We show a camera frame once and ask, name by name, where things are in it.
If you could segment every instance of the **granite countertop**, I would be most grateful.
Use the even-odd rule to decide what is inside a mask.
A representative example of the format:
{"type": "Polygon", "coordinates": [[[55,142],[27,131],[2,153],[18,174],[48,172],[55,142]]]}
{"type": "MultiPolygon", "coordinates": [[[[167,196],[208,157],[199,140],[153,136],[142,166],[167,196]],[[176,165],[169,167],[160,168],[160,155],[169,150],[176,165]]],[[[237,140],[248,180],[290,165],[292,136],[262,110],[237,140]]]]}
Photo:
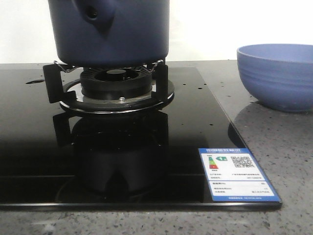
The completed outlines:
{"type": "MultiPolygon", "coordinates": [[[[271,212],[0,211],[0,234],[313,234],[313,112],[282,113],[260,105],[243,87],[234,60],[167,64],[198,68],[281,196],[282,208],[271,212]]],[[[0,65],[0,69],[41,67],[0,65]]]]}

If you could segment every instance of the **burner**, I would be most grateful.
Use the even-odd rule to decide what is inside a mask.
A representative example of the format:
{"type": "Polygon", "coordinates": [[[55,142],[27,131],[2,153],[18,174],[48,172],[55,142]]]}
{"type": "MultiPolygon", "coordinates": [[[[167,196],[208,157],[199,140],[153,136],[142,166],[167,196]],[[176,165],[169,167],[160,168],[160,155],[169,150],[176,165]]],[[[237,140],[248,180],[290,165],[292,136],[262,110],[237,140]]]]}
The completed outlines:
{"type": "Polygon", "coordinates": [[[77,116],[161,109],[174,98],[174,86],[163,61],[147,67],[84,68],[80,79],[63,86],[61,71],[73,69],[55,63],[44,66],[44,74],[49,102],[60,102],[65,111],[77,116]]]}

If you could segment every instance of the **pot handle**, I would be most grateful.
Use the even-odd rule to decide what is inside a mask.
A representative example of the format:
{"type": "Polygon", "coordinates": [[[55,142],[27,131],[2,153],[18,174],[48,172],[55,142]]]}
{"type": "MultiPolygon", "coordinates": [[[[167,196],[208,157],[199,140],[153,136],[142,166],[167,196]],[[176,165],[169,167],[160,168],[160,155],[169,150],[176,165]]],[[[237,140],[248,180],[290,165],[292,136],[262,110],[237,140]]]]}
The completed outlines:
{"type": "Polygon", "coordinates": [[[115,15],[114,0],[72,0],[85,21],[99,30],[107,29],[115,15]]]}

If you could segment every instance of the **blue bowl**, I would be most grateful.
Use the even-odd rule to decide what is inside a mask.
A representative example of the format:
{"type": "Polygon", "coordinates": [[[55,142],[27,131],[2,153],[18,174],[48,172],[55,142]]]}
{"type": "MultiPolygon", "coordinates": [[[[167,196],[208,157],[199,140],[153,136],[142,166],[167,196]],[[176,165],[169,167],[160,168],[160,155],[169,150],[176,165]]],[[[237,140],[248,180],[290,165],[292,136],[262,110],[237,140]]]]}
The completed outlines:
{"type": "Polygon", "coordinates": [[[285,112],[313,108],[313,46],[261,44],[237,50],[245,88],[264,105],[285,112]]]}

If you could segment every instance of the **blue pot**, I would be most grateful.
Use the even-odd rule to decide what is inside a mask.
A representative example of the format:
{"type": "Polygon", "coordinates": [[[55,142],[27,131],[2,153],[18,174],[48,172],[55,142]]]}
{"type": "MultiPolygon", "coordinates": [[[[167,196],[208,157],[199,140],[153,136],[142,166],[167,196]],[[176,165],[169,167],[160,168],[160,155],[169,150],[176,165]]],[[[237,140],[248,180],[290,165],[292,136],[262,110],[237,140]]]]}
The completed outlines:
{"type": "Polygon", "coordinates": [[[262,44],[237,50],[245,88],[264,105],[286,112],[313,108],[313,46],[262,44]]]}
{"type": "Polygon", "coordinates": [[[59,58],[81,67],[137,66],[168,54],[169,0],[48,0],[59,58]]]}

